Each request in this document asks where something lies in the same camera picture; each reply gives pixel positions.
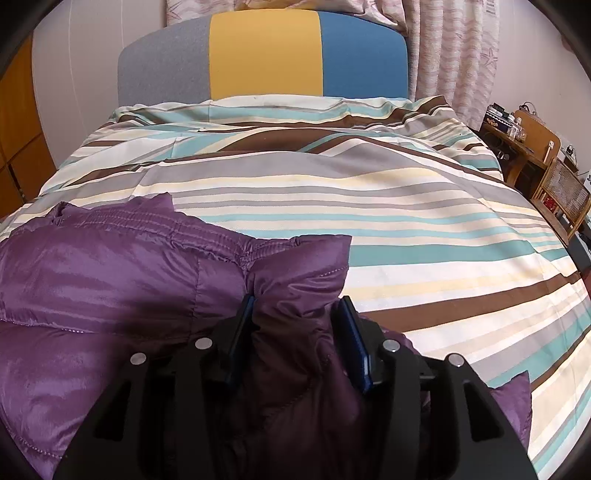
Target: curtain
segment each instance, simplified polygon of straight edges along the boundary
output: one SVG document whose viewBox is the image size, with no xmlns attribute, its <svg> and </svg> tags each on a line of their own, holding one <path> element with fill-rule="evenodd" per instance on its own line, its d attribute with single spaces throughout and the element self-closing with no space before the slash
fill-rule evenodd
<svg viewBox="0 0 591 480">
<path fill-rule="evenodd" d="M 460 120 L 479 129 L 499 53 L 499 0 L 402 0 L 409 97 L 444 95 Z"/>
</svg>

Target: rattan chair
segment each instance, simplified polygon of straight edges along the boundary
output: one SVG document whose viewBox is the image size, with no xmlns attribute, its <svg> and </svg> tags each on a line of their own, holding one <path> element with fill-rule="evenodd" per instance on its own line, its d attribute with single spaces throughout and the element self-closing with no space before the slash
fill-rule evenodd
<svg viewBox="0 0 591 480">
<path fill-rule="evenodd" d="M 556 203 L 556 207 L 552 211 L 544 204 L 548 198 L 553 199 Z M 564 163 L 554 159 L 535 191 L 531 203 L 550 224 L 566 247 L 591 207 L 591 193 Z M 556 218 L 556 214 L 559 213 L 562 213 L 568 220 L 570 224 L 567 227 L 568 231 Z"/>
</svg>

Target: white wall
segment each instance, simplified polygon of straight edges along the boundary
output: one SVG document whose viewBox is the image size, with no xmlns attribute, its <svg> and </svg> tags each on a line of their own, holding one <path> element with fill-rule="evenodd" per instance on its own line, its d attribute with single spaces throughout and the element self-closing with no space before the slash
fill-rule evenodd
<svg viewBox="0 0 591 480">
<path fill-rule="evenodd" d="M 554 25 L 528 0 L 502 0 L 501 45 L 491 102 L 535 104 L 548 128 L 568 138 L 580 171 L 591 169 L 591 81 Z"/>
<path fill-rule="evenodd" d="M 165 0 L 64 0 L 35 29 L 35 97 L 57 166 L 119 106 L 119 53 L 165 26 L 165 5 Z"/>
</svg>

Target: metal screw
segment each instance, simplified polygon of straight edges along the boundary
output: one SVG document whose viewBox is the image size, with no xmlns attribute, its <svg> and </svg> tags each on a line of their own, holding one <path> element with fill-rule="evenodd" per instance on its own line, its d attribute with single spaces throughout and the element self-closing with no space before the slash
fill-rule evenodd
<svg viewBox="0 0 591 480">
<path fill-rule="evenodd" d="M 146 361 L 145 353 L 134 353 L 129 359 L 132 365 L 141 365 Z"/>
<path fill-rule="evenodd" d="M 449 360 L 454 367 L 461 367 L 465 362 L 464 357 L 459 353 L 452 353 L 447 360 Z"/>
<path fill-rule="evenodd" d="M 211 338 L 203 337 L 195 342 L 195 347 L 198 350 L 208 350 L 213 346 Z"/>
<path fill-rule="evenodd" d="M 396 340 L 384 340 L 382 346 L 388 352 L 398 352 L 400 350 L 400 344 Z"/>
</svg>

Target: wooden board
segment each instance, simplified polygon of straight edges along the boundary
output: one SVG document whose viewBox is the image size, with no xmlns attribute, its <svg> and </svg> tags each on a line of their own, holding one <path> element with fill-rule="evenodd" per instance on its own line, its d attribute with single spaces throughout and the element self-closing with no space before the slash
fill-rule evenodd
<svg viewBox="0 0 591 480">
<path fill-rule="evenodd" d="M 538 160 L 544 160 L 546 151 L 548 150 L 548 143 L 551 140 L 554 142 L 554 148 L 550 151 L 547 161 L 547 164 L 550 164 L 560 151 L 560 139 L 555 133 L 539 123 L 533 115 L 517 110 L 514 112 L 514 116 L 515 119 L 521 118 L 521 126 L 527 132 L 524 145 L 534 153 L 534 156 Z"/>
<path fill-rule="evenodd" d="M 56 172 L 43 135 L 21 150 L 10 165 L 28 202 L 39 195 L 43 184 Z"/>
<path fill-rule="evenodd" d="M 0 218 L 10 215 L 22 206 L 21 194 L 12 181 L 8 168 L 0 170 Z"/>
<path fill-rule="evenodd" d="M 29 37 L 0 79 L 0 144 L 7 160 L 41 133 L 33 91 Z"/>
</svg>

